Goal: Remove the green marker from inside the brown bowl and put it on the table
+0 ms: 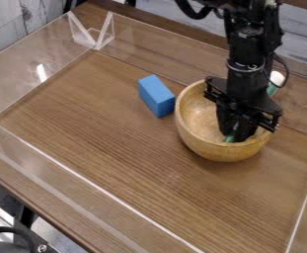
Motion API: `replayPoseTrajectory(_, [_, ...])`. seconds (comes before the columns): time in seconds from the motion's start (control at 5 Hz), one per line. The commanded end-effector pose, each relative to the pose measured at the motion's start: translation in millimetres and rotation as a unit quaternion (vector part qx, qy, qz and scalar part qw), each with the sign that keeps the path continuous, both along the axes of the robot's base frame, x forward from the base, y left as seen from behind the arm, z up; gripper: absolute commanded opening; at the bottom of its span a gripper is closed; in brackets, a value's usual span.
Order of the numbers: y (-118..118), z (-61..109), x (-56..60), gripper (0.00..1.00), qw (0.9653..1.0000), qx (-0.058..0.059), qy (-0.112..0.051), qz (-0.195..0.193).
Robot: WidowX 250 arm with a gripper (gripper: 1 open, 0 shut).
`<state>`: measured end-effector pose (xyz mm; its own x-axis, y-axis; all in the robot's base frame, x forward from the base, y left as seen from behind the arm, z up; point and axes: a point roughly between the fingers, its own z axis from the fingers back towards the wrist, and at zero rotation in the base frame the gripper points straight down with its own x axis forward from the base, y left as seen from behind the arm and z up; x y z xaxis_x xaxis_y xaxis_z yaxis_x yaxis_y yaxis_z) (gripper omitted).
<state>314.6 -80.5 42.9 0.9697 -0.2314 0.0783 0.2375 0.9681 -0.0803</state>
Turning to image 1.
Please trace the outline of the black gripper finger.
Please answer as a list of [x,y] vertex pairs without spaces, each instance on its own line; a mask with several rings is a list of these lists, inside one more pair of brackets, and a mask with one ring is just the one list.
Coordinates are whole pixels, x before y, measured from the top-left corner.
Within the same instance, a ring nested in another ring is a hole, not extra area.
[[240,117],[238,119],[238,128],[236,133],[236,141],[244,142],[250,136],[257,132],[260,122],[260,115],[253,117]]
[[217,105],[217,116],[220,123],[220,130],[224,135],[234,135],[237,133],[237,114],[229,109],[226,105]]

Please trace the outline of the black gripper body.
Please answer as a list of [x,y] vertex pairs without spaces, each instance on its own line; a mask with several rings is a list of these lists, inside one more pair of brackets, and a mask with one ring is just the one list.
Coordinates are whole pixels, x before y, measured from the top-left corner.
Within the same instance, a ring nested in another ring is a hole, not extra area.
[[226,105],[240,117],[260,115],[258,127],[276,132],[282,109],[266,93],[266,82],[261,78],[205,79],[205,98],[217,105]]

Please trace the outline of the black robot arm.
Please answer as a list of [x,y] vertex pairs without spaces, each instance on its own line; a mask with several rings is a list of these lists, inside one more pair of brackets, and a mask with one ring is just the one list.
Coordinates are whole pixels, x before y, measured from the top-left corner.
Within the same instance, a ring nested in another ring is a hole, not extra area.
[[282,109],[269,90],[284,31],[278,0],[174,0],[184,14],[202,20],[214,14],[225,21],[229,43],[228,77],[206,78],[205,97],[217,104],[220,131],[226,141],[244,142],[260,128],[274,132]]

